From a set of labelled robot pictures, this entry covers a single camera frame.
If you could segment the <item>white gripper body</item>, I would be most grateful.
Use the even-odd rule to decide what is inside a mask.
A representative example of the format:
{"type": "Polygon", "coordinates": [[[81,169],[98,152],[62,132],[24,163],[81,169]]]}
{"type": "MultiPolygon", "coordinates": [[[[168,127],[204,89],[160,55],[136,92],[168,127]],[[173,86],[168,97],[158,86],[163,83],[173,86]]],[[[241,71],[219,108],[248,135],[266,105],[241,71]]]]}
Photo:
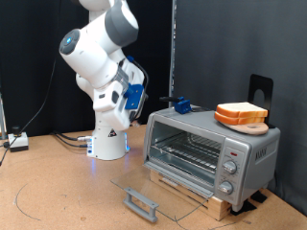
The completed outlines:
{"type": "Polygon", "coordinates": [[[116,79],[106,88],[103,119],[116,130],[127,129],[143,110],[148,83],[149,76],[137,61],[124,60],[116,79]]]}

